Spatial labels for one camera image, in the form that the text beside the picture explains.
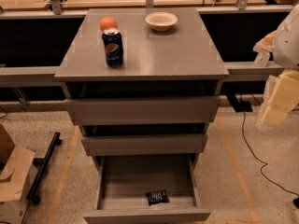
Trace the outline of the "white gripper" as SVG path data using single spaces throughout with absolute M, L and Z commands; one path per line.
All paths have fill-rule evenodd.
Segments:
M 276 31 L 258 41 L 255 52 L 271 52 L 274 47 Z M 285 70 L 278 77 L 270 75 L 263 91 L 263 103 L 259 114 L 261 127 L 277 127 L 288 114 L 299 105 L 299 71 Z

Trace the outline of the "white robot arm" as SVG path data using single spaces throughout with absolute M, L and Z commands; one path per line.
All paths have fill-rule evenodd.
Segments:
M 270 55 L 284 71 L 269 77 L 263 93 L 258 126 L 276 128 L 299 105 L 299 5 L 293 7 L 278 28 L 255 44 L 256 66 L 266 66 Z

